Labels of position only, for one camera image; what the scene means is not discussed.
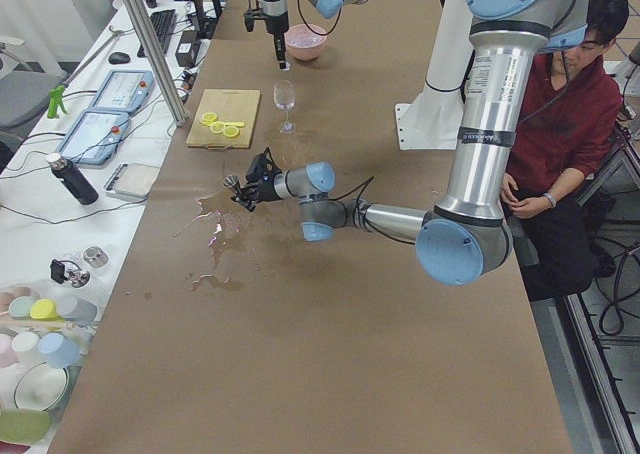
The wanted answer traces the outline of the steel cocktail jigger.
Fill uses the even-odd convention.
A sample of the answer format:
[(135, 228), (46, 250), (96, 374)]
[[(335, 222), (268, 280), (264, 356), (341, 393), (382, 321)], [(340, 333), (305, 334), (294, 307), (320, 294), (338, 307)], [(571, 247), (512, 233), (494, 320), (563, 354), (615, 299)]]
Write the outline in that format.
[(226, 175), (222, 181), (222, 185), (233, 193), (234, 198), (243, 199), (246, 197), (246, 192), (241, 186), (240, 180), (237, 175)]

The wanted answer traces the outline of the yellow lemon slice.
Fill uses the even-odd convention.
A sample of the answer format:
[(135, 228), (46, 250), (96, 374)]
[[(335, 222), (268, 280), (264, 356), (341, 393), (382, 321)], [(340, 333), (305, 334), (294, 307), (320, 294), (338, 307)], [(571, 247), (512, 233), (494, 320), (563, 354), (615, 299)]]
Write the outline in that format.
[(214, 121), (210, 124), (209, 129), (214, 134), (222, 134), (227, 125), (222, 121)]
[(200, 122), (203, 125), (207, 125), (210, 126), (211, 124), (213, 124), (214, 122), (216, 122), (218, 120), (218, 115), (214, 112), (205, 112), (202, 114), (201, 118), (200, 118)]
[(240, 134), (240, 129), (236, 126), (226, 126), (223, 128), (222, 134), (228, 139), (233, 139)]

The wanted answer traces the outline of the yellow lemon slice middle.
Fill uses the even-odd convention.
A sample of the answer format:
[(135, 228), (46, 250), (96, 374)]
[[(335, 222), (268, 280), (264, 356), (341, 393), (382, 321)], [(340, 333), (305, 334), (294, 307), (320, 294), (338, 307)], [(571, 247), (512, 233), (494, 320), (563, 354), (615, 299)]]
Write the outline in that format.
[(214, 121), (210, 124), (209, 129), (214, 134), (222, 134), (227, 125), (222, 121)]

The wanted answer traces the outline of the yellow lemon slice far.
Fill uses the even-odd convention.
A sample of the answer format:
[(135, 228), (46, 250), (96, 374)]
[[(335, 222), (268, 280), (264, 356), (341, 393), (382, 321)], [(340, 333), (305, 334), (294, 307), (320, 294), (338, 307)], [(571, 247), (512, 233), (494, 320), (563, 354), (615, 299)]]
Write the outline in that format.
[(203, 125), (207, 125), (210, 126), (211, 124), (213, 124), (214, 122), (216, 122), (218, 120), (218, 115), (214, 112), (205, 112), (202, 114), (201, 118), (200, 118), (200, 122)]

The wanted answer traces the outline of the white kitchen scale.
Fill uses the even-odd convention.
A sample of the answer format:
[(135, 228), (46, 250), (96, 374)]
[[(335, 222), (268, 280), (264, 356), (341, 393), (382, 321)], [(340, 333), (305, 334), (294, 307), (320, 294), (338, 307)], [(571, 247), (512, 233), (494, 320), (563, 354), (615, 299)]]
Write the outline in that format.
[(120, 164), (103, 186), (104, 193), (125, 201), (145, 201), (160, 168), (139, 163)]

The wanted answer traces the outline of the blue teach pendant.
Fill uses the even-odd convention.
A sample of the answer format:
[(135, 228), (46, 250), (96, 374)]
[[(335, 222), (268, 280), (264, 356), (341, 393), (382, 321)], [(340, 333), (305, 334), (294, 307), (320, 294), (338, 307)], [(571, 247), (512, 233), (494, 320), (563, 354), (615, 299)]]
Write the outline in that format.
[(142, 107), (153, 84), (154, 75), (149, 70), (113, 69), (97, 90), (90, 107), (133, 114)]
[(85, 167), (106, 164), (125, 138), (130, 116), (123, 111), (84, 110), (58, 145), (56, 151)]

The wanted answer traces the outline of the lower blue teach pendant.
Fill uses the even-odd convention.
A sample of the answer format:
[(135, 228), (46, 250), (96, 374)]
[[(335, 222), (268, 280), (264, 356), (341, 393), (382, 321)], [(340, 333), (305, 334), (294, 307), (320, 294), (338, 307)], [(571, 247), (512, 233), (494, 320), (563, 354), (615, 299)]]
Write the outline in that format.
[(106, 164), (125, 138), (130, 116), (123, 111), (84, 110), (58, 145), (56, 151), (85, 167)]

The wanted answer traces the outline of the small steel cup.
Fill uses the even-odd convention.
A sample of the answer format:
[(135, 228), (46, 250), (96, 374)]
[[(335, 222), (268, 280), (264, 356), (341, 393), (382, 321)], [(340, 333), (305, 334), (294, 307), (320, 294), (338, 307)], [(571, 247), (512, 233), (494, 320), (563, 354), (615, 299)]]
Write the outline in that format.
[(89, 246), (83, 253), (84, 261), (91, 267), (99, 269), (105, 267), (109, 262), (109, 256), (99, 246)]

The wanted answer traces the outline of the green toy figure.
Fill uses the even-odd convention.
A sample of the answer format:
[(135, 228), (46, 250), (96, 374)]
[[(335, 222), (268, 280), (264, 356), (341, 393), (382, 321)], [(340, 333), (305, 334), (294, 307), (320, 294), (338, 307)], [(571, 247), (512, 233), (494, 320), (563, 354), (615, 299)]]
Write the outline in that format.
[(47, 118), (55, 119), (59, 117), (59, 112), (63, 114), (67, 113), (66, 107), (63, 101), (64, 91), (66, 89), (65, 84), (53, 88), (49, 93), (49, 105), (47, 109)]

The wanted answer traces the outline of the yellow cup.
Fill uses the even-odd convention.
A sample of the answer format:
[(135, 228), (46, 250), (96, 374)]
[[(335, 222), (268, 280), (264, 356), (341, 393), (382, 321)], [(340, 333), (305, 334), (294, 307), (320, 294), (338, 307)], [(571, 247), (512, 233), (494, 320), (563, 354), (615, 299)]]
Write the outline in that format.
[(29, 309), (29, 316), (34, 320), (53, 321), (59, 320), (56, 302), (51, 299), (38, 299)]

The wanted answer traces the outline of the mint green cup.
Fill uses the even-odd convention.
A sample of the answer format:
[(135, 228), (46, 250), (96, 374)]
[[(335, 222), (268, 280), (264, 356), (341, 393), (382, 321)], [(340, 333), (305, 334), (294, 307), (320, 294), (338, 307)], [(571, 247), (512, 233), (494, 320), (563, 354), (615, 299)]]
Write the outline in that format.
[(35, 300), (29, 296), (21, 296), (13, 299), (9, 304), (9, 316), (15, 320), (28, 320)]

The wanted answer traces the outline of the white cup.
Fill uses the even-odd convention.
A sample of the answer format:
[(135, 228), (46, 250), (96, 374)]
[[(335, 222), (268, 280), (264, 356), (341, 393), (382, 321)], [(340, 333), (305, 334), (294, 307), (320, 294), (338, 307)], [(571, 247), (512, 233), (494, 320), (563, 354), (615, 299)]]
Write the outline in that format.
[(13, 338), (12, 348), (21, 364), (34, 366), (43, 362), (38, 350), (40, 340), (40, 336), (32, 331), (20, 332)]

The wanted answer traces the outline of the white bowl green rim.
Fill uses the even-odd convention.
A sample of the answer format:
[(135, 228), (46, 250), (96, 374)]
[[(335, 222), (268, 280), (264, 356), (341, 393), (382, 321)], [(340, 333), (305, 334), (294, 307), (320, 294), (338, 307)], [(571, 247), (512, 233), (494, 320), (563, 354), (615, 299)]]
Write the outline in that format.
[(20, 409), (52, 411), (62, 402), (69, 381), (67, 368), (55, 368), (47, 363), (35, 365), (18, 381), (14, 404)]

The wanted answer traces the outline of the person in red hoodie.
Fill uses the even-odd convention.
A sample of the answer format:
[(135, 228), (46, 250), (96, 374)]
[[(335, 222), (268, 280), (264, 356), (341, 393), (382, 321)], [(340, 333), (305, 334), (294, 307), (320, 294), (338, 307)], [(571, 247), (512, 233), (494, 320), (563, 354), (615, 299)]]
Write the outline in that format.
[(538, 256), (521, 277), (530, 301), (577, 294), (592, 282), (575, 192), (609, 151), (622, 97), (603, 57), (629, 18), (628, 0), (590, 0), (577, 47), (535, 57), (500, 190)]

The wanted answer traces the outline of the aluminium frame post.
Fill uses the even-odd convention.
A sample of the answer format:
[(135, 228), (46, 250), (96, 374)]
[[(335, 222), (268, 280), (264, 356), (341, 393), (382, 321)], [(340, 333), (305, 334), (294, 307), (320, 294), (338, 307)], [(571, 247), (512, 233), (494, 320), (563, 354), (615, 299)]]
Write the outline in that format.
[(143, 0), (122, 0), (177, 127), (188, 118)]

